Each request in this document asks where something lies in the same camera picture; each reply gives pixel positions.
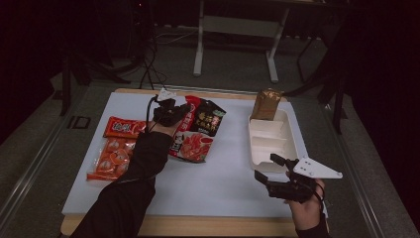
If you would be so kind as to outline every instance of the human hand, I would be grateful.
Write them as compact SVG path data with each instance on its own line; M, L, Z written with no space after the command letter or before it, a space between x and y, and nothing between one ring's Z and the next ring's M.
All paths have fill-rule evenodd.
M161 132L172 137L173 133L175 133L176 129L178 128L180 124L181 124L181 121L178 121L172 126L165 127L165 126L162 126L160 123L152 121L152 122L149 122L148 128L150 128L150 132Z
M318 178L315 181L319 184L316 187L316 192L320 197L323 197L323 189L325 184ZM307 230L317 226L321 218L321 201L315 195L303 203L293 200L287 200L292 213L294 225L297 230Z

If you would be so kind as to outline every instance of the red snack package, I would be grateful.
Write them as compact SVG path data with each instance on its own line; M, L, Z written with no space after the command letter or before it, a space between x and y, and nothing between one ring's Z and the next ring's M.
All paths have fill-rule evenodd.
M145 131L146 122L139 120L127 120L118 117L110 117L106 125L104 137L134 138Z
M191 110L176 129L169 154L189 162L203 163L226 111L210 100L185 96Z
M127 170L135 145L135 139L108 137L87 179L117 179Z

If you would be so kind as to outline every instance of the cable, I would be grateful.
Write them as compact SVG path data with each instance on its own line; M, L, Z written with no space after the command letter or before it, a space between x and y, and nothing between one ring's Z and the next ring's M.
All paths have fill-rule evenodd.
M151 68L152 64L153 64L153 63L154 63L154 61L155 61L155 58L156 58L156 53L155 53L155 51L154 51L152 48L151 48L151 50L152 50L152 53L153 53L153 58L152 58L152 60L151 60L151 62L150 62L150 64L149 64L149 65L146 63L146 60L145 60L146 71L145 71L145 73L143 74L142 79L141 79L141 81L140 81L140 87L139 87L139 89L142 89L143 81L145 80L145 77L146 77L146 75L147 75L147 76L148 76L148 78L149 78L149 83L150 83L150 84L151 84L151 86L152 86L152 90L155 90L155 88L154 88L154 84L152 83L151 74L150 74L149 70L150 70L150 68Z
M325 199L325 190L324 190L324 188L318 183L318 182L315 182L316 183L316 185L317 186L319 186L319 187L321 187L321 189L322 189L322 191L323 191L323 197L321 198L321 196L318 194L318 192L316 192L316 189L312 189L308 184L305 184L305 183L303 183L303 182L298 182L297 184L298 185L301 185L301 186L303 186L303 187L305 187L306 189L308 189L308 190L310 190L312 193L313 193L313 195L315 195L315 197L318 199L318 201L319 201L319 203L320 203L320 205L321 205L321 207L320 207L320 210L321 210L321 213L324 211L324 199Z
M157 77L158 83L160 83L163 86L163 88L166 89L166 87L164 86L164 82L166 82L167 76L164 73L157 71L153 65L152 65L152 70L154 71L155 76ZM158 73L164 76L164 80L160 79L160 77L158 76Z
M320 185L318 182L315 182L316 183L316 185L317 186L319 186L319 188L321 188L321 190L322 190L322 201L324 201L325 200L325 189L324 189L324 187L322 187L322 185Z
M165 43L158 43L158 44L160 44L160 45L167 45L167 44L174 43L174 42L176 42L176 41L179 41L179 40L181 40L181 39L183 39L183 38L186 38L186 37L192 36L192 35L197 34L197 33L198 33L198 31L194 31L194 32L191 32L191 33L188 33L188 34L184 34L184 35L182 35L182 36L180 36L180 37L178 37L178 38L176 38L176 39L173 39L173 40L171 40L171 41L168 41L168 42L165 42Z
M164 36L184 36L188 34L191 34L191 33L161 33L157 35L157 38L164 37Z
M158 98L158 96L154 96L151 98L151 100L149 100L149 104L148 104L148 113L146 114L146 128L145 128L145 132L146 133L150 133L152 128L155 126L153 126L151 129L149 129L149 114L151 112L151 105L152 102L154 102L156 99Z

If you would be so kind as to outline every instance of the food container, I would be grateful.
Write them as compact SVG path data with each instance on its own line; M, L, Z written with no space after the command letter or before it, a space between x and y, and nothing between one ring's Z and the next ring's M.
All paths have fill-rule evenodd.
M285 173L270 154L295 160L307 156L305 145L289 102L280 102L272 121L251 119L249 123L251 167L260 172Z

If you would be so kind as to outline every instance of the dark background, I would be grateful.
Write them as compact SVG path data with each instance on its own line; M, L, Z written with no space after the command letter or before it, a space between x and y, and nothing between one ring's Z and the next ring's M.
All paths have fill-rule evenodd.
M57 26L66 23L63 13L68 14L68 9L63 6L77 3L80 2L0 2L0 143L53 93L49 79L61 71L62 32ZM117 47L110 48L109 42L105 42L109 41L107 31L113 32L112 26L97 21L93 1L83 3L83 11L71 14L84 16L78 19L84 20L87 31L79 35L93 37L87 37L80 46L96 60L107 60L113 54L130 51L125 44L128 30L119 34L125 39L114 39ZM197 25L198 1L159 0L154 3L155 20L159 25ZM420 145L419 6L417 1L363 3L368 3L370 8L348 18L338 38L341 49L336 57L354 59L346 67L349 73L346 92L352 96L390 178L419 229L420 212L416 208L420 200L416 186L420 169L416 150ZM264 15L252 7L243 12L262 18Z

